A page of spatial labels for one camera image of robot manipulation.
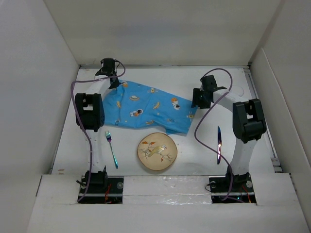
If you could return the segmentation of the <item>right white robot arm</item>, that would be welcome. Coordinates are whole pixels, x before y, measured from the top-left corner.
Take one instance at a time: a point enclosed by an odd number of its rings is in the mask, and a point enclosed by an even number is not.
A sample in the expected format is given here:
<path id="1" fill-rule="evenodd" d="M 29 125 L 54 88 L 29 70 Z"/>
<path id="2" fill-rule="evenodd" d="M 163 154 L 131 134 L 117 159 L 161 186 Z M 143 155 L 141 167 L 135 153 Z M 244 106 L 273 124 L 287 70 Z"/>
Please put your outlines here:
<path id="1" fill-rule="evenodd" d="M 192 108 L 209 109 L 218 104 L 232 112 L 232 129 L 236 145 L 229 171 L 232 175 L 225 178 L 225 186 L 236 191 L 242 186 L 240 176 L 249 172 L 249 163 L 253 149 L 266 132 L 266 121 L 259 99 L 247 100 L 230 93 L 225 87 L 218 87 L 213 75 L 200 79 L 201 87 L 193 89 Z"/>

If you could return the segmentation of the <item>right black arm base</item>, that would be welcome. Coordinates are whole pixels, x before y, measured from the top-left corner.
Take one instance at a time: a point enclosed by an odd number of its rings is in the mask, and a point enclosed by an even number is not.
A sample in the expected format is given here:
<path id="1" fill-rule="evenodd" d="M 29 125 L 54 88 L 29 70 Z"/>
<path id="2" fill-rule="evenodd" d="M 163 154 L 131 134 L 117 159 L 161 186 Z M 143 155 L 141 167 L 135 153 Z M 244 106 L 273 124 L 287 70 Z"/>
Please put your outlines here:
<path id="1" fill-rule="evenodd" d="M 205 189 L 211 194 L 213 204 L 257 203 L 251 175 L 248 172 L 244 175 L 235 175 L 233 178 L 229 170 L 222 176 L 209 176 Z"/>

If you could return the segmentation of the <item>blue space-print cloth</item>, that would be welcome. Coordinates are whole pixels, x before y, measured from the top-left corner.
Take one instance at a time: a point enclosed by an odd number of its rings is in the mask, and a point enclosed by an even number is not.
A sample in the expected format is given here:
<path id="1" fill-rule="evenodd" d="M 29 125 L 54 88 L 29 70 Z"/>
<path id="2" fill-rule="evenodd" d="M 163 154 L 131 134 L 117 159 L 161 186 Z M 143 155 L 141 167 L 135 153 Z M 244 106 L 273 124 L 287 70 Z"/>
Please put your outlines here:
<path id="1" fill-rule="evenodd" d="M 103 100 L 105 124 L 140 129 L 163 127 L 187 134 L 197 107 L 190 100 L 136 82 L 121 81 Z"/>

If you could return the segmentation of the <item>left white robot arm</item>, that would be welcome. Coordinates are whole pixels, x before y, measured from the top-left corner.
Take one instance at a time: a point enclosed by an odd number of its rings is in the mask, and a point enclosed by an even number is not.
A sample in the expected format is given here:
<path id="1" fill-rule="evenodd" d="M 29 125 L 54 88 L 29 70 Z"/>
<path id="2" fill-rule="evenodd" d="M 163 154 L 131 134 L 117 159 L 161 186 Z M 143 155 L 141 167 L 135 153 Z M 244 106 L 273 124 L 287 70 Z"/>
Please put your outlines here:
<path id="1" fill-rule="evenodd" d="M 91 80 L 74 81 L 70 86 L 71 99 L 75 110 L 76 123 L 84 133 L 89 145 L 89 170 L 97 173 L 104 168 L 101 149 L 101 127 L 105 115 L 103 97 L 120 85 L 114 58 L 101 60 L 101 68 Z"/>

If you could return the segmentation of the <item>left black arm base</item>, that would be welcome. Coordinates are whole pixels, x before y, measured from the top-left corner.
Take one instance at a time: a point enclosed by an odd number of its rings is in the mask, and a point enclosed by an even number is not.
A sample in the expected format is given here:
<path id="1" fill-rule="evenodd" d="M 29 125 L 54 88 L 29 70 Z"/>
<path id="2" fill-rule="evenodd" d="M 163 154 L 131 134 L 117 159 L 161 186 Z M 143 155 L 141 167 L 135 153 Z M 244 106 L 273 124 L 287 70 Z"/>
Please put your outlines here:
<path id="1" fill-rule="evenodd" d="M 80 180 L 77 202 L 80 204 L 122 204 L 123 176 L 108 176 L 106 167 L 97 173 L 87 171 Z"/>

